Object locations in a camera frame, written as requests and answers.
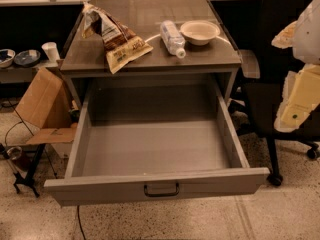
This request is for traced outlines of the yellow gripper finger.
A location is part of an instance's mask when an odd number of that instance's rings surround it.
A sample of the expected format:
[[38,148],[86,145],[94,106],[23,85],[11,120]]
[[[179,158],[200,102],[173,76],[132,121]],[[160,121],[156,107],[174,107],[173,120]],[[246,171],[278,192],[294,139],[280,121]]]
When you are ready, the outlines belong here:
[[320,104],[320,66],[306,64],[298,73],[290,71],[284,81],[282,98],[274,128],[279,132],[292,132]]

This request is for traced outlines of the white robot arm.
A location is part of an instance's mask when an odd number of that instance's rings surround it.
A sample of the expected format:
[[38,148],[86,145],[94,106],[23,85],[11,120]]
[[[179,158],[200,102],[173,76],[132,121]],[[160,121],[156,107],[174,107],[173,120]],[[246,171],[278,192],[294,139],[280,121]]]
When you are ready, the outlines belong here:
[[281,49],[291,47],[293,56],[304,63],[297,73],[288,72],[274,122],[277,131],[292,132],[320,104],[320,0],[312,0],[271,44]]

